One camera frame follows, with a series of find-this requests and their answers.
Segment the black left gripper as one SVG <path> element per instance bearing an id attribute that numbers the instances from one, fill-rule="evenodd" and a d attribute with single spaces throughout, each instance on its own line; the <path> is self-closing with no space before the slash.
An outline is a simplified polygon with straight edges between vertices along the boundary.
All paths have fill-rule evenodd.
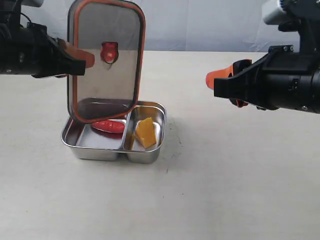
<path id="1" fill-rule="evenodd" d="M 0 73 L 34 78 L 83 76 L 95 64 L 95 55 L 47 34 L 47 27 L 0 25 Z"/>

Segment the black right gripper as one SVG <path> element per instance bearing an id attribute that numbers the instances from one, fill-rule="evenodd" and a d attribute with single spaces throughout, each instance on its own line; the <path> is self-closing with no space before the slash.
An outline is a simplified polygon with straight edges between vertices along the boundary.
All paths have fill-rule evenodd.
<path id="1" fill-rule="evenodd" d="M 214 96 L 228 99 L 238 108 L 249 104 L 260 110 L 289 109 L 320 112 L 320 53 L 294 52 L 293 46 L 272 46 L 252 63 L 235 61 L 206 75 Z"/>

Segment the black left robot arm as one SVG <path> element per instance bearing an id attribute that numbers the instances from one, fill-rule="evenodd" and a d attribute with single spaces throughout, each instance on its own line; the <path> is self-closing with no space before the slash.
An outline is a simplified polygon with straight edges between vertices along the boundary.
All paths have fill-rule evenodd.
<path id="1" fill-rule="evenodd" d="M 48 35 L 47 27 L 22 13 L 22 6 L 39 8 L 41 0 L 0 2 L 0 73 L 47 77 L 83 76 L 95 56 L 69 42 Z M 27 20 L 21 24 L 21 17 Z"/>

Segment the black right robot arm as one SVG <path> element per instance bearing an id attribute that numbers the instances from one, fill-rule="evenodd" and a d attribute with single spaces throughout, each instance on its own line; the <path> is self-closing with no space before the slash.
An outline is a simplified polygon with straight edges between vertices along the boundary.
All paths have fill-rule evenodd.
<path id="1" fill-rule="evenodd" d="M 241 59 L 209 72 L 205 82 L 217 98 L 238 108 L 320 112 L 320 53 L 295 52 L 292 45 L 274 45 L 259 60 Z"/>

